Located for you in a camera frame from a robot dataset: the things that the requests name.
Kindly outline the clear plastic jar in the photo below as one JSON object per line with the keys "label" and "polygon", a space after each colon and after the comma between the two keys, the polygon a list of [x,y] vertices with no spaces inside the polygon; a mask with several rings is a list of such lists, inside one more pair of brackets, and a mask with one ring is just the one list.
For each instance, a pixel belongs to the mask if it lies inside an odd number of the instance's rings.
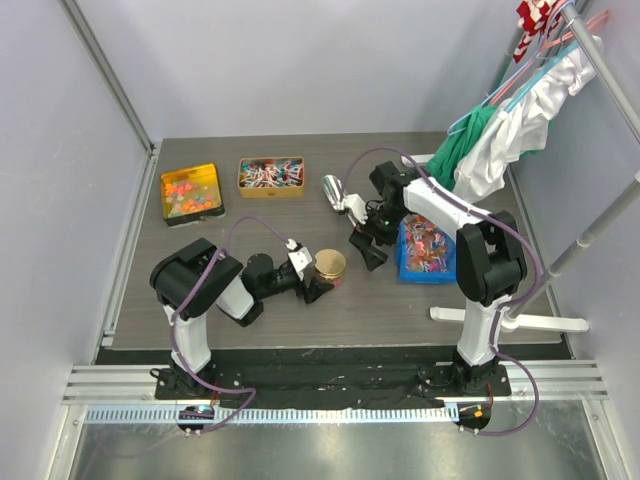
{"label": "clear plastic jar", "polygon": [[321,285],[323,288],[327,290],[337,289],[343,283],[344,274],[341,273],[341,274],[329,275],[329,274],[323,274],[321,272],[316,272],[315,279],[319,285]]}

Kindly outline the beige jar lid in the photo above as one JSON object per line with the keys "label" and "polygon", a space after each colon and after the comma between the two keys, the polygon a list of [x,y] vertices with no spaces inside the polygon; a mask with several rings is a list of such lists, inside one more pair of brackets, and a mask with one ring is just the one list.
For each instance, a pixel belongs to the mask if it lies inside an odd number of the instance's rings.
{"label": "beige jar lid", "polygon": [[326,281],[342,278],[346,267],[346,257],[335,249],[323,249],[315,254],[316,275]]}

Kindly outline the blue plastic bin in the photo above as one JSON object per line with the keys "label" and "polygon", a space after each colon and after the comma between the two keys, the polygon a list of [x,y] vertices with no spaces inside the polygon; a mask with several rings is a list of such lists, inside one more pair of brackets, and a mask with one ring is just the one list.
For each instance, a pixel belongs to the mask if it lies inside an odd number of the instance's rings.
{"label": "blue plastic bin", "polygon": [[425,217],[406,216],[395,250],[397,280],[402,284],[447,285],[456,282],[454,241]]}

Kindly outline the silver metal scoop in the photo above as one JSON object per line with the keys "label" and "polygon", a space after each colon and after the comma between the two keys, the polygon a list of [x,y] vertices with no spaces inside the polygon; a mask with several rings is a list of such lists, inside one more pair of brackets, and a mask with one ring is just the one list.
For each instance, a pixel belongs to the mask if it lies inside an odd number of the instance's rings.
{"label": "silver metal scoop", "polygon": [[341,215],[345,215],[347,209],[343,203],[341,180],[335,175],[325,175],[322,178],[322,189],[332,209]]}

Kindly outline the gold tin of lollipops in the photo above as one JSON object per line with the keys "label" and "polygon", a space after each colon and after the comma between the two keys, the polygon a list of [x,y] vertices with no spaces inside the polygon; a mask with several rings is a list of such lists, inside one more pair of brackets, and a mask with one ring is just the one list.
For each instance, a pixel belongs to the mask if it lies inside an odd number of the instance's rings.
{"label": "gold tin of lollipops", "polygon": [[239,163],[238,188],[244,199],[303,197],[304,158],[243,158]]}

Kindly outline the gold tin of star candies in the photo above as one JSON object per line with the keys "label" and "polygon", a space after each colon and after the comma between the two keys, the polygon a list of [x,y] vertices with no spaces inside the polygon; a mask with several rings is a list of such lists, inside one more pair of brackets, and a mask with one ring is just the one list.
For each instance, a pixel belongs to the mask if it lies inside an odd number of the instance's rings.
{"label": "gold tin of star candies", "polygon": [[226,214],[214,163],[164,172],[159,183],[162,217],[169,227]]}

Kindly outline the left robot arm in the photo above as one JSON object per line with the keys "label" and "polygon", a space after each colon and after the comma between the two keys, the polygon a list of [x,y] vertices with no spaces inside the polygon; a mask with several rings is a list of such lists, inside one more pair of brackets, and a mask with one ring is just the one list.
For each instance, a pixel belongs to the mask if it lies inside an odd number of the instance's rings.
{"label": "left robot arm", "polygon": [[309,250],[289,239],[286,259],[277,265],[265,253],[241,263],[226,250],[200,238],[160,261],[150,275],[150,286],[170,328],[171,363],[153,368],[160,398],[200,399],[209,392],[248,395],[249,387],[218,385],[207,340],[207,313],[216,307],[241,327],[263,313],[264,301],[291,291],[312,304],[334,289],[310,276],[314,266]]}

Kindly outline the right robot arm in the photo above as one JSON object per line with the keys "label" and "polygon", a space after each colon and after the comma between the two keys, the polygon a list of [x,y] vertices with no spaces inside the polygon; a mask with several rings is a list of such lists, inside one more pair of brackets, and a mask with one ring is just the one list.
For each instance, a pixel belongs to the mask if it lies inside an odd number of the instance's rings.
{"label": "right robot arm", "polygon": [[349,241],[368,270],[386,261],[381,246],[394,243],[400,224],[410,214],[425,217],[455,243],[456,282],[466,304],[451,380],[460,393],[475,394],[497,371],[502,310],[527,275],[514,218],[506,211],[474,209],[422,169],[411,173],[385,162],[369,179],[379,195],[373,205],[358,194],[340,192],[336,207],[353,224]]}

